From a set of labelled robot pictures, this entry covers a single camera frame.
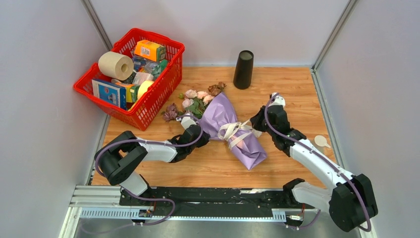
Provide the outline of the purple flower bouquet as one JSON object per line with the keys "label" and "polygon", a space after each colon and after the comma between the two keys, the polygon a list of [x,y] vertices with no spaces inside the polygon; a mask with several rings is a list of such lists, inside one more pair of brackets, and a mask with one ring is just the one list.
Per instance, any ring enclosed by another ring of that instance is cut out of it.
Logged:
{"label": "purple flower bouquet", "polygon": [[[219,82],[209,86],[206,91],[189,89],[179,96],[183,100],[182,109],[178,109],[177,105],[172,103],[161,113],[162,118],[169,122],[176,120],[178,116],[191,113],[199,119],[199,125],[210,135],[211,140],[224,141],[217,137],[219,128],[227,123],[239,121],[233,105],[224,93],[225,88],[226,84]],[[258,138],[253,135],[229,150],[248,170],[267,158],[267,153]]]}

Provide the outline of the cream ribbon with gold print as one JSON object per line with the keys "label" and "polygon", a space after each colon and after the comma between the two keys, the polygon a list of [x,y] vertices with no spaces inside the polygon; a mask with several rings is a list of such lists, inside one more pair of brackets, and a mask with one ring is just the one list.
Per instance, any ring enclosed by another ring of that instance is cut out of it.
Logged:
{"label": "cream ribbon with gold print", "polygon": [[227,123],[219,128],[217,137],[228,142],[229,149],[232,149],[238,143],[242,143],[242,141],[250,135],[259,138],[262,135],[262,132],[254,129],[249,125],[249,122],[250,120],[245,122],[237,121]]}

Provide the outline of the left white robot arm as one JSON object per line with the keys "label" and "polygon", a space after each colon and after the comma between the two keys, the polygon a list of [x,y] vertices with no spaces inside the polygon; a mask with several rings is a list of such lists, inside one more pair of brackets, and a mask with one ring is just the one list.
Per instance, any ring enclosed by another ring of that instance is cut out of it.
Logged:
{"label": "left white robot arm", "polygon": [[139,164],[143,161],[180,162],[209,140],[210,135],[196,124],[166,141],[144,140],[125,131],[95,154],[95,168],[109,184],[120,185],[143,206],[150,202],[152,193],[149,184],[135,172]]}

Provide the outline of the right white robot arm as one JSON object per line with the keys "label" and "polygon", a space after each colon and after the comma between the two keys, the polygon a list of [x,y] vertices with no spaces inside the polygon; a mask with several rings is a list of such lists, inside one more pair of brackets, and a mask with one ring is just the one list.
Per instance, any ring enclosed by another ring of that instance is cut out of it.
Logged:
{"label": "right white robot arm", "polygon": [[378,207],[370,179],[354,175],[317,150],[307,137],[292,128],[282,105],[262,106],[251,118],[252,127],[271,136],[274,146],[312,172],[326,188],[296,178],[283,186],[283,202],[288,207],[308,204],[327,212],[335,225],[349,232],[362,223],[371,230],[370,219]]}

